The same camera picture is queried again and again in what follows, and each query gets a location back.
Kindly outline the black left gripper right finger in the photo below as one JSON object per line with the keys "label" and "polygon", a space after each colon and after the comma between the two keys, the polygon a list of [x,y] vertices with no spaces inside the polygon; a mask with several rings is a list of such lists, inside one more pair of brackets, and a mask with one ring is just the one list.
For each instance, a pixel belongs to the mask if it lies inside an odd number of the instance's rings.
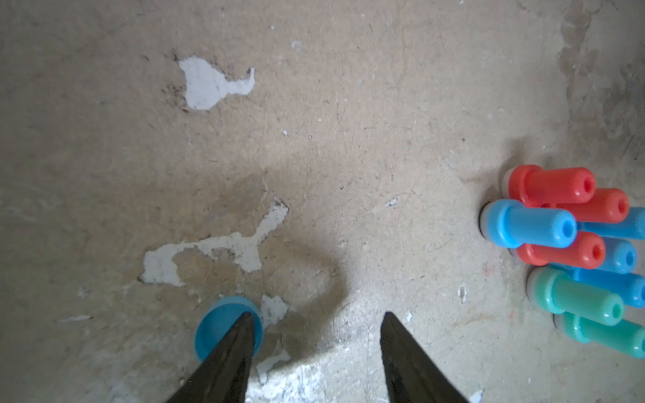
{"label": "black left gripper right finger", "polygon": [[393,312],[384,315],[380,344],[391,402],[468,402]]}

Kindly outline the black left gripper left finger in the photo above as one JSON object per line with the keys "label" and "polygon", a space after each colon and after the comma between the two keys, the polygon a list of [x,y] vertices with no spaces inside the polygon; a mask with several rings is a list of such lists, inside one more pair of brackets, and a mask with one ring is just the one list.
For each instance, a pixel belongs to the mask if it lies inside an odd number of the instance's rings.
{"label": "black left gripper left finger", "polygon": [[255,346],[255,323],[243,313],[167,402],[243,402]]}

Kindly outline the blue stamp cap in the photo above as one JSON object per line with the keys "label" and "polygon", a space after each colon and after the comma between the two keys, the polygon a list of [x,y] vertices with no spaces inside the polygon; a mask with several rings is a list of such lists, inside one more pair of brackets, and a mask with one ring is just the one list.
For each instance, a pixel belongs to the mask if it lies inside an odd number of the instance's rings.
{"label": "blue stamp cap", "polygon": [[220,343],[238,318],[249,312],[254,319],[255,345],[253,355],[257,356],[262,345],[264,330],[260,310],[245,297],[225,297],[212,305],[199,322],[194,336],[194,349],[198,360],[203,362]]}

